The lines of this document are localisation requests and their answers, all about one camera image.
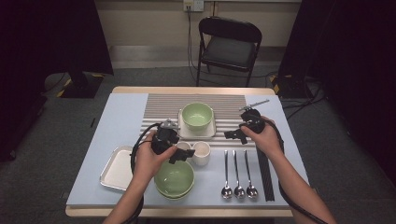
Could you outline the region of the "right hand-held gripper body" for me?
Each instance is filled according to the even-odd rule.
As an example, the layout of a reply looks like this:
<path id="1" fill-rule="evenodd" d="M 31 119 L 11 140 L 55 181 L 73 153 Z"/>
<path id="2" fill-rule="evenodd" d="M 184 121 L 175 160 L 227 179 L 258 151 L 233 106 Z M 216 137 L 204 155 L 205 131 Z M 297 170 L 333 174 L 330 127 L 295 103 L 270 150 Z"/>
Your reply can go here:
<path id="1" fill-rule="evenodd" d="M 242 121 L 244 121 L 243 126 L 249 127 L 254 133 L 261 133 L 265 127 L 265 121 L 262 118 L 261 113 L 255 109 L 255 106 L 268 103 L 269 100 L 260 101 L 254 104 L 246 105 L 240 108 L 243 113 L 240 115 Z"/>

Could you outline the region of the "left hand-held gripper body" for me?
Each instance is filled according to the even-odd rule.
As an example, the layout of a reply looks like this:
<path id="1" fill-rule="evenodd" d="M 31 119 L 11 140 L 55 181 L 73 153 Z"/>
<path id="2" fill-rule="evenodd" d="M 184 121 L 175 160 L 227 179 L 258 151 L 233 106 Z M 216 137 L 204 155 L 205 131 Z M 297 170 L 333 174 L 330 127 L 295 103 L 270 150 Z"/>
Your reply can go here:
<path id="1" fill-rule="evenodd" d="M 153 151 L 160 155 L 166 149 L 176 144 L 179 141 L 178 126 L 175 122 L 167 119 L 157 126 L 157 132 L 152 137 L 151 148 Z"/>

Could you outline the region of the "white square plate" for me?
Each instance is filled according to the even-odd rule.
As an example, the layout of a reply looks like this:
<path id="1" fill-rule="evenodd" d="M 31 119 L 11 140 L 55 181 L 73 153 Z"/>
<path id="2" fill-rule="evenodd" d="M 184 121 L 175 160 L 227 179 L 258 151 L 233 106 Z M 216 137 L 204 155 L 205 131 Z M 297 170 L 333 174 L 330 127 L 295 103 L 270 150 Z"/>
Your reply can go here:
<path id="1" fill-rule="evenodd" d="M 214 119 L 208 124 L 208 126 L 203 130 L 192 131 L 184 123 L 182 119 L 182 113 L 178 112 L 178 135 L 182 139 L 208 139 L 216 134 L 216 121 Z"/>

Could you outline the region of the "green bowl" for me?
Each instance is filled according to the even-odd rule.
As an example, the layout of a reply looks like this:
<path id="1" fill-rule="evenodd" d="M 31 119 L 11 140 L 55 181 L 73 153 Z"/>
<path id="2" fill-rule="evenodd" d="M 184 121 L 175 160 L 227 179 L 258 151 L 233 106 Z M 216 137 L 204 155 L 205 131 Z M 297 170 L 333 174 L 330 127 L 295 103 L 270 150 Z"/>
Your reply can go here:
<path id="1" fill-rule="evenodd" d="M 184 198 L 185 196 L 187 196 L 190 193 L 190 190 L 184 191 L 181 193 L 164 192 L 164 191 L 159 191 L 159 193 L 167 200 L 180 200 L 180 199 Z"/>
<path id="2" fill-rule="evenodd" d="M 181 109 L 181 118 L 190 130 L 203 130 L 213 120 L 214 111 L 207 104 L 194 102 Z"/>
<path id="3" fill-rule="evenodd" d="M 184 192 L 191 190 L 194 184 L 194 170 L 186 161 L 175 164 L 165 161 L 154 176 L 156 189 L 164 192 Z"/>

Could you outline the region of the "row of black chopsticks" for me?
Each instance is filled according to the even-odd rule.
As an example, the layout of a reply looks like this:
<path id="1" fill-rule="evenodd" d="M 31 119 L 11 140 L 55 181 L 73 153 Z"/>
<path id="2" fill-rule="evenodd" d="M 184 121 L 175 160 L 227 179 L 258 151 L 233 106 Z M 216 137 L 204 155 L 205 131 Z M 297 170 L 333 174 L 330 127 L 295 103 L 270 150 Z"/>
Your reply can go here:
<path id="1" fill-rule="evenodd" d="M 275 194 L 272 184 L 269 161 L 266 155 L 261 150 L 256 148 L 256 151 L 258 156 L 259 168 L 261 171 L 265 201 L 272 202 L 275 199 Z"/>

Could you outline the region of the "metal spoon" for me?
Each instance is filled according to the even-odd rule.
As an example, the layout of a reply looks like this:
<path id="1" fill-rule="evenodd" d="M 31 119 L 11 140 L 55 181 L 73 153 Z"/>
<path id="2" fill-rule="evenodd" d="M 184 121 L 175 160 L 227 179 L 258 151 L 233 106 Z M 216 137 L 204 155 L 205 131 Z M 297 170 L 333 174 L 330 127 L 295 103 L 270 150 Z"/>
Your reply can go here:
<path id="1" fill-rule="evenodd" d="M 258 191 L 252 185 L 251 175 L 250 175 L 250 170 L 249 170 L 249 163 L 248 163 L 248 152 L 246 150 L 244 151 L 244 158 L 245 158 L 245 165 L 246 165 L 246 170 L 247 170 L 247 181 L 248 181 L 247 196 L 250 199 L 255 200 L 258 197 Z"/>
<path id="2" fill-rule="evenodd" d="M 221 195 L 223 199 L 231 199 L 233 197 L 233 190 L 229 186 L 227 150 L 224 151 L 224 173 L 225 173 L 225 186 L 221 190 Z"/>
<path id="3" fill-rule="evenodd" d="M 240 184 L 240 178 L 239 178 L 239 172 L 238 172 L 238 162 L 237 162 L 237 152 L 235 150 L 233 151 L 233 165 L 234 165 L 235 178 L 236 178 L 236 187 L 234 188 L 233 193 L 237 199 L 244 199 L 246 196 L 246 193 Z"/>

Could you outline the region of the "person's right hand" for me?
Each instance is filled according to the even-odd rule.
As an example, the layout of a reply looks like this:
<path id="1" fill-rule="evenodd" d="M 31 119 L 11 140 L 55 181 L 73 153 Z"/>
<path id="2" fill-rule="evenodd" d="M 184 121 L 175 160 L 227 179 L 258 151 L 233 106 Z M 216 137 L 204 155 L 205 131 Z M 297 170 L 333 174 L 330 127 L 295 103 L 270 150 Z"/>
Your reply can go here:
<path id="1" fill-rule="evenodd" d="M 262 117 L 265 126 L 261 133 L 254 133 L 248 127 L 242 126 L 242 132 L 249 137 L 256 146 L 267 156 L 270 161 L 279 161 L 284 158 L 276 130 L 272 127 L 274 122 L 267 117 Z"/>

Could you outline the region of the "person's left hand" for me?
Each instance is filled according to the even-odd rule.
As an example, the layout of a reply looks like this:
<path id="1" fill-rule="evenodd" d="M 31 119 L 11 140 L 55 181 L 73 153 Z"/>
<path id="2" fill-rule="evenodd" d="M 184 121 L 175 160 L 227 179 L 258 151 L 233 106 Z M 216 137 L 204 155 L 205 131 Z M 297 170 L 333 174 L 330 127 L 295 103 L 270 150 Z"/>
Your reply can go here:
<path id="1" fill-rule="evenodd" d="M 177 150 L 175 146 L 171 146 L 162 154 L 157 155 L 151 148 L 151 141 L 154 134 L 155 132 L 150 132 L 137 150 L 132 178 L 134 189 L 138 186 L 145 188 L 151 178 L 157 174 L 162 163 L 173 156 Z"/>

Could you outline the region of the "brown striped placemat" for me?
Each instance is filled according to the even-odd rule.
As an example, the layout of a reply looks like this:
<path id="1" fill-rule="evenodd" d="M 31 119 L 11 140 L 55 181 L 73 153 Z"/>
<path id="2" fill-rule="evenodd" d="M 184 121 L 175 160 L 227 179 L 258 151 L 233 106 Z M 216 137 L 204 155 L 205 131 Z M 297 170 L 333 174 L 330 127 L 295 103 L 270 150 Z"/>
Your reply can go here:
<path id="1" fill-rule="evenodd" d="M 234 131 L 242 122 L 240 108 L 247 104 L 244 95 L 219 94 L 159 94 L 150 93 L 144 112 L 140 132 L 150 124 L 170 119 L 178 125 L 178 112 L 187 104 L 200 102 L 209 105 L 214 111 L 216 134 L 208 139 L 182 139 L 190 142 L 206 141 L 212 147 L 239 147 L 239 139 L 226 139 L 225 132 Z"/>

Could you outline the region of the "light blue table cover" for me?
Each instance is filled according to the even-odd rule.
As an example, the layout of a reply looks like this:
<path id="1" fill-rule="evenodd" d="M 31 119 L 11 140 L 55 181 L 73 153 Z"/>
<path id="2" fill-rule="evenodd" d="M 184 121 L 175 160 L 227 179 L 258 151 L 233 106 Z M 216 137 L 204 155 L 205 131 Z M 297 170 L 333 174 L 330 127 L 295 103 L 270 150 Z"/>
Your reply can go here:
<path id="1" fill-rule="evenodd" d="M 244 95 L 247 105 L 266 99 L 268 103 L 255 106 L 262 115 L 273 119 L 285 144 L 285 154 L 302 178 L 307 178 L 299 150 L 286 121 L 281 103 L 275 95 Z M 78 177 L 67 200 L 72 207 L 92 206 L 102 207 L 115 204 L 122 190 L 102 186 L 100 175 L 103 172 L 111 153 L 120 146 L 132 147 L 139 135 L 143 123 L 144 112 L 149 93 L 112 93 L 106 103 L 86 157 L 81 165 Z M 252 184 L 258 189 L 256 200 L 246 198 L 229 200 L 220 196 L 224 177 L 224 151 L 237 152 L 240 184 L 248 184 L 248 174 L 245 165 L 244 151 L 247 151 Z M 265 201 L 262 186 L 261 171 L 258 156 L 253 142 L 239 147 L 211 147 L 209 162 L 203 167 L 195 165 L 194 185 L 190 193 L 180 200 L 167 200 L 150 183 L 145 192 L 145 207 L 149 208 L 242 208 L 242 207 L 285 207 L 287 204 L 279 193 L 275 173 L 271 173 L 275 199 Z M 233 159 L 229 160 L 229 182 L 236 184 Z"/>

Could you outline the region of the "black stand base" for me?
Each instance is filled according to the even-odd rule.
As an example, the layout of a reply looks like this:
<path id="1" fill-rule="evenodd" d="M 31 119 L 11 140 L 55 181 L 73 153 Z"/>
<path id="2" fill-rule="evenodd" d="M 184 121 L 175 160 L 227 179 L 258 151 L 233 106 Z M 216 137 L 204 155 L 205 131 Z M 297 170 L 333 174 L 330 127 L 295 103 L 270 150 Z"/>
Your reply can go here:
<path id="1" fill-rule="evenodd" d="M 311 98 L 311 90 L 303 79 L 294 78 L 292 75 L 279 77 L 271 76 L 270 81 L 276 95 L 282 99 Z"/>
<path id="2" fill-rule="evenodd" d="M 95 74 L 74 74 L 57 94 L 60 98 L 94 98 L 104 77 Z"/>

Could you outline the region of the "wooden table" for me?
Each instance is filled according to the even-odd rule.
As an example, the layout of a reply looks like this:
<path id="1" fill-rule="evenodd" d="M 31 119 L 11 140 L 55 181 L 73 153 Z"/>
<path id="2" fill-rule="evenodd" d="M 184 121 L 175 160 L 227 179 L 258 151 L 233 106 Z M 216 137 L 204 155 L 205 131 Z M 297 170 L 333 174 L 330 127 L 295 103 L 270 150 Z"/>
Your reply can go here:
<path id="1" fill-rule="evenodd" d="M 208 88 L 208 87 L 116 87 L 110 93 L 159 93 L 159 94 L 220 94 L 220 95 L 275 95 L 266 88 Z M 65 212 L 70 217 L 105 217 L 115 204 L 102 207 L 68 206 Z M 242 208 L 149 208 L 144 205 L 144 218 L 276 218 L 291 217 L 289 206 L 242 207 Z"/>

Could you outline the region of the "silver metal tray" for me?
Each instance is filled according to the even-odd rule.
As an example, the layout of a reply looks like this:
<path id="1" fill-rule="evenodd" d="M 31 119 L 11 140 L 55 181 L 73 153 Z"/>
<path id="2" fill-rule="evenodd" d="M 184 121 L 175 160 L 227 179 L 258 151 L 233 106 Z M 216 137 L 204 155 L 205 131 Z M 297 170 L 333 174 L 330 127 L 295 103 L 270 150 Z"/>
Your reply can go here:
<path id="1" fill-rule="evenodd" d="M 132 180 L 130 146 L 117 147 L 110 155 L 103 172 L 100 175 L 102 186 L 126 190 Z"/>

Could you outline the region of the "black folding chair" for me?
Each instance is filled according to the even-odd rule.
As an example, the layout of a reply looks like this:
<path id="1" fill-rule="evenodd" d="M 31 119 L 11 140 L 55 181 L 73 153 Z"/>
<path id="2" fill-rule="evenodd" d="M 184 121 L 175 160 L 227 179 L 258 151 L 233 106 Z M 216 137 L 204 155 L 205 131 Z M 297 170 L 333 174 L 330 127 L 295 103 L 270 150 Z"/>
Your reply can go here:
<path id="1" fill-rule="evenodd" d="M 249 85 L 261 43 L 262 32 L 254 24 L 217 16 L 209 16 L 198 24 L 200 34 L 197 80 L 205 64 L 247 73 Z"/>

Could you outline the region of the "round grey base plate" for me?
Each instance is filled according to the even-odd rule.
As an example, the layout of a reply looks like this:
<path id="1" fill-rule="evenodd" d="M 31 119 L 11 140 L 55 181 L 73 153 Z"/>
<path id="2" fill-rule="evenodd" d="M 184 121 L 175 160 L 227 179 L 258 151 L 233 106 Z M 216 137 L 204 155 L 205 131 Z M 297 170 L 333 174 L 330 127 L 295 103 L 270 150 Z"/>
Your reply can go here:
<path id="1" fill-rule="evenodd" d="M 59 90 L 69 79 L 66 72 L 51 74 L 46 77 L 44 82 L 44 92 Z"/>

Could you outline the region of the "white wall socket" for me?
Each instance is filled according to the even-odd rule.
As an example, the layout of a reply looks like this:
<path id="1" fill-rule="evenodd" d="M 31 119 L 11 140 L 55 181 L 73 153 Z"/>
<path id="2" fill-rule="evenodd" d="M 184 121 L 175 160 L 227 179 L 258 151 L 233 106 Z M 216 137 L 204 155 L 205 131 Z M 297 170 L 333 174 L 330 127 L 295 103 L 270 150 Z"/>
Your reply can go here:
<path id="1" fill-rule="evenodd" d="M 183 0 L 183 10 L 186 12 L 203 12 L 205 10 L 205 1 Z"/>

